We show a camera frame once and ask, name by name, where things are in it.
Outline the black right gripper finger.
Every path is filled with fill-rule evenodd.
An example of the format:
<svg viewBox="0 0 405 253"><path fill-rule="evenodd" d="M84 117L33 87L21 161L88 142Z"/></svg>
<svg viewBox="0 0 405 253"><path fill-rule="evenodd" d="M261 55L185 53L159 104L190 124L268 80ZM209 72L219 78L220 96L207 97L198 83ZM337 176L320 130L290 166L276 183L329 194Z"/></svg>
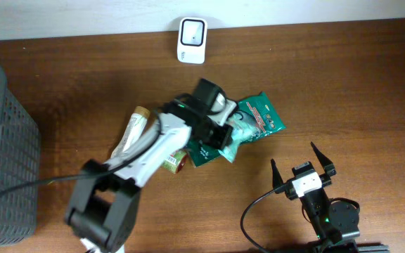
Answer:
<svg viewBox="0 0 405 253"><path fill-rule="evenodd" d="M316 147L316 145L315 145L313 142L311 142L310 144L311 144L311 147L312 147L312 149L313 149L313 151L314 151L316 157L318 158L318 160L319 160L319 162L320 162L320 164L321 164L322 167L328 167L328 166L330 166L330 165L333 165L333 162L332 162L329 158L327 158L327 157Z"/></svg>
<svg viewBox="0 0 405 253"><path fill-rule="evenodd" d="M276 161L274 159L271 159L271 170L272 170L272 187L273 188L281 187L284 184L284 182L281 177L281 174L278 171Z"/></svg>

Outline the green lidded jar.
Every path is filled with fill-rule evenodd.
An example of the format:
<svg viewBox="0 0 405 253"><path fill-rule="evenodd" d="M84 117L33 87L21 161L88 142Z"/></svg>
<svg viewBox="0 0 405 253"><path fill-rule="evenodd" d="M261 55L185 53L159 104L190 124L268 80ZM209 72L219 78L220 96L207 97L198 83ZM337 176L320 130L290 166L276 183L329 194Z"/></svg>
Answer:
<svg viewBox="0 0 405 253"><path fill-rule="evenodd" d="M188 155L185 150L177 150L164 160L161 167L173 174L177 174L184 167L187 157Z"/></svg>

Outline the green 3M gloves packet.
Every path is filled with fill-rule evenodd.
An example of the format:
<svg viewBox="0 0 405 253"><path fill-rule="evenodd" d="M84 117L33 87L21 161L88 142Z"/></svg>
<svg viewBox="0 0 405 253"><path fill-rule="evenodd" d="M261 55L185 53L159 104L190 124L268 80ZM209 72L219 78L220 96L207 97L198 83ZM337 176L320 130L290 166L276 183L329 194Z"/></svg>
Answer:
<svg viewBox="0 0 405 253"><path fill-rule="evenodd" d="M241 100L238 103L238 110L226 123L233 127L231 136L241 136L240 146L254 143L285 129L283 121L264 92ZM194 167L203 166L218 157L223 157L219 154L219 150L195 141L188 143L188 155Z"/></svg>

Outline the light green snack packet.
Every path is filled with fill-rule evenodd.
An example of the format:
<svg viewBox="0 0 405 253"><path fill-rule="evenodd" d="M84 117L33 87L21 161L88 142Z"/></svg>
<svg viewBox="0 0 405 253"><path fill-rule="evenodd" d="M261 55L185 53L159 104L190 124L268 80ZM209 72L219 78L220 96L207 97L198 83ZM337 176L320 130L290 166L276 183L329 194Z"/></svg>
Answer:
<svg viewBox="0 0 405 253"><path fill-rule="evenodd" d="M237 152L238 148L242 142L241 136L232 136L228 143L221 149L219 150L219 154L223 156L226 160L228 160L230 163L233 163Z"/></svg>

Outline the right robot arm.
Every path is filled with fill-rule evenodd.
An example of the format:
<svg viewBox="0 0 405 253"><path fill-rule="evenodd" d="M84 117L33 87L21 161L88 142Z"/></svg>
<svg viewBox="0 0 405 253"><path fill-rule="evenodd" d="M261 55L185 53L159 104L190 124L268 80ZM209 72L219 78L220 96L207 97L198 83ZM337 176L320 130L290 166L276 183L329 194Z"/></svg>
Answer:
<svg viewBox="0 0 405 253"><path fill-rule="evenodd" d="M282 252L302 253L389 253L387 245L358 245L360 236L360 205L353 200L337 197L329 198L325 187L336 175L333 162L313 143L311 144L324 173L318 174L311 162L292 168L293 177L283 181L275 160L271 160L272 186L276 194L284 193L289 200L298 199L302 203L304 218L311 224L318 240L306 245L292 246Z"/></svg>

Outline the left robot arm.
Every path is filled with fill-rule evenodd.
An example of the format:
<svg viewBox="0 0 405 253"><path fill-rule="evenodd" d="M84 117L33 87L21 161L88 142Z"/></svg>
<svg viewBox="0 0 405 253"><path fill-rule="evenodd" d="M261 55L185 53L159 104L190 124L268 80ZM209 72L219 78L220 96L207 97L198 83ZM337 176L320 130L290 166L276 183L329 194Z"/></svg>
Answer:
<svg viewBox="0 0 405 253"><path fill-rule="evenodd" d="M153 126L117 157L89 160L75 184L65 223L88 252L119 252L136 223L141 190L173 152L191 140L216 149L231 137L237 103L221 94L182 94L165 104Z"/></svg>

